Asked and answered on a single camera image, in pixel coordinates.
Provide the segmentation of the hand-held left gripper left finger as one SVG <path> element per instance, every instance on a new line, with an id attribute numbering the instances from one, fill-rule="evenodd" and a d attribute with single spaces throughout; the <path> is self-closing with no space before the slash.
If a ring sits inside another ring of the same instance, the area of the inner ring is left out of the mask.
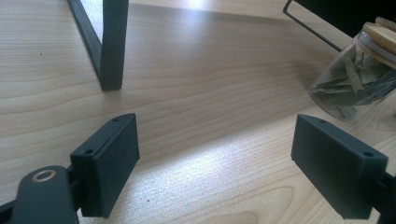
<path id="1" fill-rule="evenodd" d="M 73 177 L 82 184 L 82 215 L 109 218 L 139 160 L 135 113 L 109 120 L 70 159 Z"/>

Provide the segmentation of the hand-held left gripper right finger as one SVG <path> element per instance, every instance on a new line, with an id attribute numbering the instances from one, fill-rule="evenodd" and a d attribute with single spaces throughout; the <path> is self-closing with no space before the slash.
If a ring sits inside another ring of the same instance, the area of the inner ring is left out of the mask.
<path id="1" fill-rule="evenodd" d="M 298 115 L 291 158 L 345 219 L 389 218 L 388 157 L 330 122 Z"/>

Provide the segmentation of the glass jar with wooden lid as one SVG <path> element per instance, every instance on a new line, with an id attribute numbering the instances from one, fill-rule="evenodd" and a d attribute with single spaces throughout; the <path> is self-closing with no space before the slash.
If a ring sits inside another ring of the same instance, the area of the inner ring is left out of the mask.
<path id="1" fill-rule="evenodd" d="M 329 115 L 356 120 L 396 90 L 396 33 L 374 22 L 341 50 L 309 89 Z"/>

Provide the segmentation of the black metal shelf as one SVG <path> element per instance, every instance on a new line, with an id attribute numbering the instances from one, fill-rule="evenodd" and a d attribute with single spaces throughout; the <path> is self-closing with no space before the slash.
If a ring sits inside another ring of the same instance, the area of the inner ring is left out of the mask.
<path id="1" fill-rule="evenodd" d="M 396 21 L 396 0 L 288 0 L 346 35 L 377 17 Z M 99 0 L 103 33 L 97 35 L 81 0 L 67 0 L 103 91 L 122 86 L 129 0 Z"/>

